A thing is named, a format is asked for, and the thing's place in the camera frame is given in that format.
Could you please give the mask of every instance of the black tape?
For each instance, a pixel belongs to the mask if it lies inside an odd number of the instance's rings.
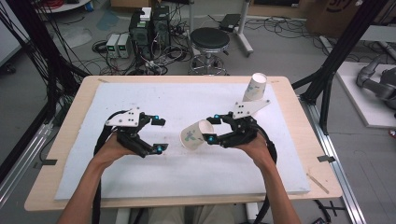
[[[55,165],[58,160],[44,160],[42,165]]]
[[[324,155],[324,156],[319,156],[318,157],[318,161],[320,161],[320,162],[323,162],[323,161],[333,162],[333,161],[335,161],[335,158],[327,156],[327,155]]]

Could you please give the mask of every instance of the stool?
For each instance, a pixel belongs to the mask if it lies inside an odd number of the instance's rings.
[[[214,76],[223,72],[228,75],[223,60],[212,55],[222,51],[228,54],[225,51],[230,43],[227,34],[216,28],[204,27],[194,30],[190,39],[192,46],[201,54],[191,60],[189,74]]]

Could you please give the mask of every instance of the person's right forearm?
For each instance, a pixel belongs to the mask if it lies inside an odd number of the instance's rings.
[[[262,171],[275,224],[301,223],[273,162],[257,164]]]

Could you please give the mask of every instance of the person's leg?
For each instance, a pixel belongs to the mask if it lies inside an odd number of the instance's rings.
[[[156,207],[148,210],[148,224],[184,224],[184,207]]]
[[[216,204],[197,206],[193,224],[234,224],[233,205]]]

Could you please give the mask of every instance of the white paper cup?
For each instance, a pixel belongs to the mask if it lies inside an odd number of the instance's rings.
[[[263,73],[255,73],[251,76],[247,89],[245,90],[244,101],[260,100],[264,96],[267,76]]]
[[[202,134],[213,132],[212,124],[206,119],[202,119],[181,131],[180,142],[183,147],[195,150],[205,141]]]

